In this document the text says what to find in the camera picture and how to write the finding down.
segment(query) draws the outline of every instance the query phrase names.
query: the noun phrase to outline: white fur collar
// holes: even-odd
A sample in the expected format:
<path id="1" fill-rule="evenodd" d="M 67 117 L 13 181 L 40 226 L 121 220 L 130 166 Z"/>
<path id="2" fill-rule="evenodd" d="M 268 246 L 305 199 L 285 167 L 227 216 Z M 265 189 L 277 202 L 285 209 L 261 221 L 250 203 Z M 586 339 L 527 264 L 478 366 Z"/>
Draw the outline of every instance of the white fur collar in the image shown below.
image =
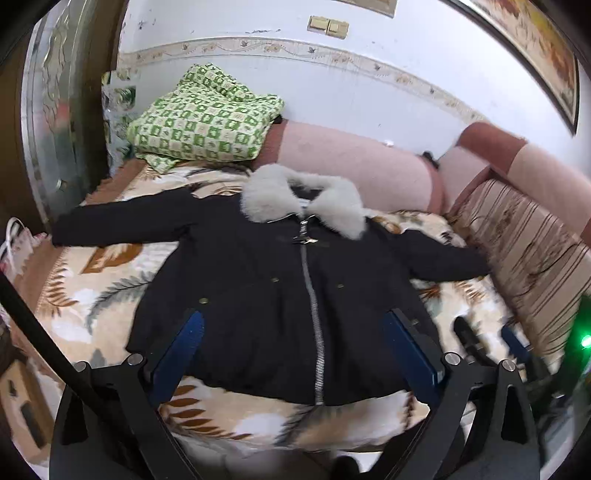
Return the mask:
<path id="1" fill-rule="evenodd" d="M 291 186 L 322 190 L 307 207 Z M 357 240 L 365 230 L 365 211 L 353 183 L 341 177 L 302 173 L 281 165 L 259 168 L 242 189 L 242 213 L 252 222 L 278 220 L 291 213 L 299 217 L 316 215 L 323 224 L 341 235 Z"/>

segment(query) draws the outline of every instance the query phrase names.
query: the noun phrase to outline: green and white pillowcase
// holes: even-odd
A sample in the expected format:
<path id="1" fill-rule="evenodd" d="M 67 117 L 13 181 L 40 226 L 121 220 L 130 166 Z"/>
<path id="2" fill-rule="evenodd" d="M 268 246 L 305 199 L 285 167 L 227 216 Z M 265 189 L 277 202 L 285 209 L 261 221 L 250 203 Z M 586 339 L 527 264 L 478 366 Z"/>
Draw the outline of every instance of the green and white pillowcase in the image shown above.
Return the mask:
<path id="1" fill-rule="evenodd" d="M 255 95 L 211 63 L 195 65 L 130 124 L 128 139 L 159 173 L 179 161 L 253 160 L 284 105 L 277 95 Z"/>

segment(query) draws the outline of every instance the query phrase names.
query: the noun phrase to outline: light switch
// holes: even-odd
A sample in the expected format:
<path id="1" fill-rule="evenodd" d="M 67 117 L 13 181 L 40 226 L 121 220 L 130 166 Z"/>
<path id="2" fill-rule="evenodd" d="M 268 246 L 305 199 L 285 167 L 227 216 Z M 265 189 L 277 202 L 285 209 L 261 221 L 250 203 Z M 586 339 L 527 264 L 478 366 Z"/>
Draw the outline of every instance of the light switch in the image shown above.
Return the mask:
<path id="1" fill-rule="evenodd" d="M 326 34 L 331 37 L 346 38 L 349 33 L 349 24 L 338 20 L 331 20 Z"/>
<path id="2" fill-rule="evenodd" d="M 326 31 L 329 27 L 330 19 L 325 17 L 310 17 L 308 29 Z"/>

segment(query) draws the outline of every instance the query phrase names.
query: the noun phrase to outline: jacket sleeve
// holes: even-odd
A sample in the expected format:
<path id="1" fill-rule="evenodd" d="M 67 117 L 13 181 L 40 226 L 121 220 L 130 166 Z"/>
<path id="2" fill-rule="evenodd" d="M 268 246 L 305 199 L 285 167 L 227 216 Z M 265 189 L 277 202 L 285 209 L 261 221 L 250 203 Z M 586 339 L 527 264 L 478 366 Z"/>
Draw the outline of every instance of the jacket sleeve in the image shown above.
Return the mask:
<path id="1" fill-rule="evenodd" d="M 103 247 L 176 241 L 194 222 L 198 202 L 183 187 L 124 202 L 79 206 L 55 223 L 53 244 Z"/>
<path id="2" fill-rule="evenodd" d="M 418 230 L 395 235 L 395 248 L 413 278 L 435 282 L 488 275 L 486 259 L 474 248 L 443 245 Z"/>

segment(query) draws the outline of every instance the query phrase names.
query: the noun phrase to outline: jacket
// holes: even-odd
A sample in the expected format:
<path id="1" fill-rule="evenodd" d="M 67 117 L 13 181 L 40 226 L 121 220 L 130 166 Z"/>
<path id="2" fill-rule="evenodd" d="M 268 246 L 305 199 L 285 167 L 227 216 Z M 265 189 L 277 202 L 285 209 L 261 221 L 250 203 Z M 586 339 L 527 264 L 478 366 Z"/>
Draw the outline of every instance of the jacket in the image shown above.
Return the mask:
<path id="1" fill-rule="evenodd" d="M 187 375 L 309 405 L 407 389 L 385 314 L 401 309 L 439 345 L 410 278 L 489 272 L 470 248 L 389 233 L 366 217 L 349 180 L 279 165 L 261 167 L 234 196 L 198 199 L 183 187 L 77 207 L 53 229 L 55 245 L 170 241 L 178 247 L 137 306 L 127 350 L 145 354 L 200 312 L 203 340 Z"/>

